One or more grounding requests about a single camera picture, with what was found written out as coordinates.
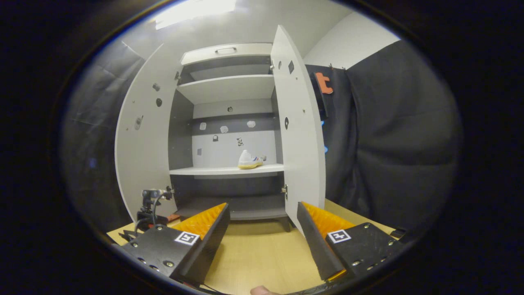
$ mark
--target open cabinet door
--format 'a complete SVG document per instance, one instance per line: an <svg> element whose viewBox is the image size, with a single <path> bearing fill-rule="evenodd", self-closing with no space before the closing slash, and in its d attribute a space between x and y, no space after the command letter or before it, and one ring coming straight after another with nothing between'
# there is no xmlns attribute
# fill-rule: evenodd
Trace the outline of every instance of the open cabinet door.
<svg viewBox="0 0 524 295"><path fill-rule="evenodd" d="M324 208L325 158L319 108L305 64L282 26L278 26L271 62L282 135L286 213L297 220L300 201Z"/></svg>
<svg viewBox="0 0 524 295"><path fill-rule="evenodd" d="M168 129L171 105L180 72L180 57L160 45L146 60L129 86L116 126L115 166L120 193L131 218L142 206L143 189L171 186ZM158 215L169 216L177 207L161 201Z"/></svg>

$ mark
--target shoe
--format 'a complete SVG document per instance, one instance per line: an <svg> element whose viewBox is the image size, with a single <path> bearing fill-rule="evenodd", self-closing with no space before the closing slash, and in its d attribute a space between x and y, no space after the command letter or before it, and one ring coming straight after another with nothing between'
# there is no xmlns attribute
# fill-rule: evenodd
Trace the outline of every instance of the shoe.
<svg viewBox="0 0 524 295"><path fill-rule="evenodd" d="M244 150L238 159L238 168L240 169L253 169L261 166L264 162L259 157L253 157L251 154Z"/></svg>

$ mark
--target orange clip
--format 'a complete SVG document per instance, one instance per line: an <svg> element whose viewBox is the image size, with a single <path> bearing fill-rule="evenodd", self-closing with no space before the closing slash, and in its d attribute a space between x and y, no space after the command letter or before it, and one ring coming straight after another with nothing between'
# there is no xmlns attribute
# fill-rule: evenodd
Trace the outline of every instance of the orange clip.
<svg viewBox="0 0 524 295"><path fill-rule="evenodd" d="M316 76L317 81L319 82L320 91L322 93L325 93L325 94L332 94L333 93L333 88L328 87L326 85L326 82L330 81L329 77L324 77L324 75L322 73L320 73L320 72L316 72L315 76Z"/></svg>

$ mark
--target table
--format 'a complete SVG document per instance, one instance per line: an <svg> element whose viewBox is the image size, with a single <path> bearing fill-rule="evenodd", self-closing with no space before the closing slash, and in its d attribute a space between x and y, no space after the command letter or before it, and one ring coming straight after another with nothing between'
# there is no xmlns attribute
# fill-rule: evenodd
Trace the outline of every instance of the table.
<svg viewBox="0 0 524 295"><path fill-rule="evenodd" d="M370 222L387 234L395 230L329 200L325 200L324 208L355 225ZM179 222L177 219L168 225ZM118 233L134 227L131 223L107 234L123 245L127 241ZM228 294L249 294L259 285L285 294L323 283L304 236L296 228L286 232L276 220L231 222L205 279L206 285Z"/></svg>

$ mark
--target white sticker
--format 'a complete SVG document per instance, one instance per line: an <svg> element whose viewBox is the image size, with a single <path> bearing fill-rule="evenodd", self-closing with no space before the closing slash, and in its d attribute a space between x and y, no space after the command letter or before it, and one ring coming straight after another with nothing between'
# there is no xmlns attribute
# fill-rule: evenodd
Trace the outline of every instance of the white sticker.
<svg viewBox="0 0 524 295"><path fill-rule="evenodd" d="M192 246L197 242L198 238L200 238L199 235L195 235L192 233L188 233L187 231L183 231L176 239L174 239L174 241Z"/></svg>
<svg viewBox="0 0 524 295"><path fill-rule="evenodd" d="M331 239L331 241L334 244L340 243L340 242L343 242L343 241L347 241L347 240L351 239L351 237L343 229L337 230L337 231L332 231L332 232L328 233L327 235L329 236L329 238Z"/></svg>

